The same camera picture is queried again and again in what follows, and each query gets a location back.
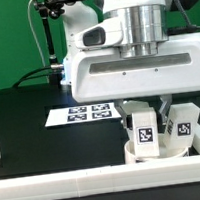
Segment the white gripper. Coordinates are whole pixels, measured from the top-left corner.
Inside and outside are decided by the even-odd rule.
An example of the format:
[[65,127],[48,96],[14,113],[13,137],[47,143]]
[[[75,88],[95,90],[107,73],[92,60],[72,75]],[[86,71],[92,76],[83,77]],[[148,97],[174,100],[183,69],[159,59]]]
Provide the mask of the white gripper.
[[[158,119],[165,125],[171,94],[200,91],[200,32],[172,36],[155,56],[124,59],[110,47],[79,52],[72,62],[71,89],[77,102],[161,95]],[[130,104],[115,104],[123,127],[132,129]]]

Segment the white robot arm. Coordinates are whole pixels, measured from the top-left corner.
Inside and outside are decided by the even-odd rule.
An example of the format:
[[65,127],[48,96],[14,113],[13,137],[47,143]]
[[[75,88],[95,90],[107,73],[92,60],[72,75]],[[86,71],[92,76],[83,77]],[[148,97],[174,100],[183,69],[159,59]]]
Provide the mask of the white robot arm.
[[199,0],[96,0],[101,22],[79,0],[55,1],[65,4],[65,80],[77,102],[112,100],[132,128],[123,100],[160,96],[165,115],[175,93],[200,91],[200,28],[166,21]]

